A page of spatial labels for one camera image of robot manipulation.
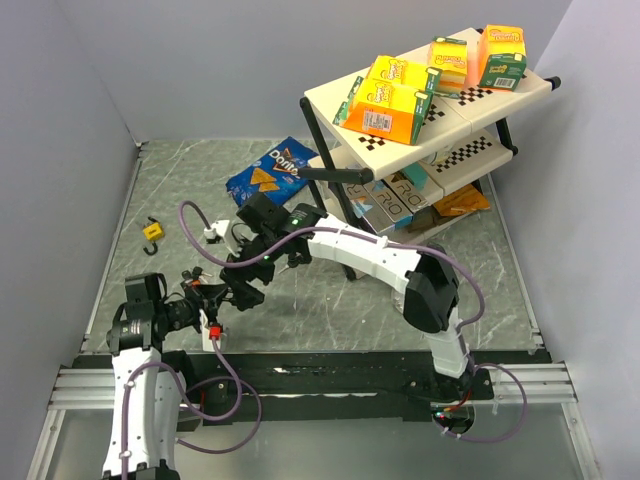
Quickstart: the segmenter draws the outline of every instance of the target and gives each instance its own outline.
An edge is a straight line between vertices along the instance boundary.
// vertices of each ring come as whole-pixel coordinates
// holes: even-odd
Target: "gray marble floor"
[[[180,289],[180,273],[195,265],[217,274],[217,267],[189,245],[178,224],[177,207],[191,199],[210,221],[234,218],[235,203],[226,194],[227,179],[275,145],[271,140],[154,141],[143,146],[142,166],[135,183],[107,282],[100,299],[86,351],[107,350],[105,333],[117,306],[124,300],[124,279],[142,272],[166,275],[170,291]],[[484,180],[485,192],[493,204]],[[289,203],[312,203],[308,189]],[[147,216],[156,217],[166,237],[159,252],[144,254],[141,227]],[[188,223],[202,226],[193,212]],[[466,338],[477,349],[529,349],[534,346],[531,326],[516,270],[500,218],[495,208],[456,223],[433,238],[465,264],[481,285],[487,312],[467,327]],[[208,247],[226,256],[223,246]],[[387,350],[425,349],[422,334],[409,326],[391,302],[385,284],[365,277],[348,282],[339,265],[316,260],[311,265],[286,270],[267,287],[266,300],[252,310],[238,312],[225,304],[219,320],[228,328],[228,351],[273,350]],[[460,286],[460,315],[468,318],[477,308],[469,285]],[[167,349],[201,350],[201,340],[191,329],[173,333]]]

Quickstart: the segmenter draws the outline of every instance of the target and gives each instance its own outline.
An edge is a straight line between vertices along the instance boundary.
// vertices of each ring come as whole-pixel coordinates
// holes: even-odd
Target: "white wall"
[[[0,15],[0,477],[25,478],[77,353],[135,146],[53,0]]]
[[[58,2],[146,141],[309,137],[305,90],[470,26],[523,26],[533,65],[570,0]]]
[[[532,303],[605,478],[640,472],[640,5],[574,0],[537,67],[562,87],[513,124],[497,187]]]

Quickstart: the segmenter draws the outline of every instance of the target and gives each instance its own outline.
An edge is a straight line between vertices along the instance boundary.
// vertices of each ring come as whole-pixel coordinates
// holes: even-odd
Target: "checkered pattern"
[[[435,122],[438,118],[444,117],[445,115],[446,113],[440,110],[434,103],[431,103],[431,106],[429,107],[429,112],[427,113],[427,116],[424,118],[424,122],[422,122],[422,126],[425,126],[427,122],[429,123]]]
[[[385,144],[382,138],[374,137],[372,135],[360,137],[358,140],[360,140],[360,143],[368,143],[367,150],[369,151],[374,150],[376,147],[382,147]]]
[[[493,94],[491,90],[469,87],[468,90],[463,90],[462,92],[460,92],[460,99],[458,100],[458,103],[464,107],[467,103],[475,102],[477,99],[484,98],[486,95],[491,94]]]
[[[455,167],[459,163],[464,162],[467,158],[470,158],[473,155],[477,155],[482,150],[486,150],[491,146],[492,143],[489,142],[485,137],[480,137],[471,143],[467,143],[464,147],[453,150],[449,154],[449,158],[447,158],[444,162],[436,165],[436,171],[438,173],[442,173],[445,170],[449,170],[451,167]]]

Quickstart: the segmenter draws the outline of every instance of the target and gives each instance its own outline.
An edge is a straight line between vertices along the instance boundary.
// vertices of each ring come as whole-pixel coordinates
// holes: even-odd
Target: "doritos bag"
[[[264,192],[275,204],[283,205],[307,184],[298,176],[318,154],[292,137],[263,155],[249,168],[227,181],[227,192],[241,206],[256,192]]]

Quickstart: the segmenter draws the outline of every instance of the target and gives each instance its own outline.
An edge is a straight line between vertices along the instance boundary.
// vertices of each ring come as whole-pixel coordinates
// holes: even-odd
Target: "white shelf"
[[[331,150],[331,158],[338,169],[349,168],[356,163],[349,149],[342,145]],[[421,164],[429,175],[429,180],[420,193],[429,205],[433,205],[445,195],[491,173],[512,158],[511,150],[503,147],[500,141],[486,130],[472,133],[454,144],[446,162],[439,165]],[[317,156],[309,161],[309,166],[323,168],[324,164],[320,156]],[[322,187],[324,198],[328,198],[326,182],[318,183]]]
[[[486,130],[479,130],[456,142],[449,158],[439,165],[423,165],[429,180],[444,191],[444,195],[491,173],[513,158],[513,152],[502,146]]]
[[[474,59],[480,34],[469,28],[452,37],[467,41],[470,59],[468,84],[477,84],[478,72]],[[429,45],[425,45],[399,57],[426,63],[428,50]],[[404,145],[347,130],[332,123],[356,77],[366,75],[367,70],[365,68],[308,90],[305,95],[317,118],[349,149],[358,163],[373,171],[378,180],[532,104],[551,93],[552,88],[551,83],[527,69],[515,92],[467,86],[461,92],[460,99],[434,97],[417,144]]]

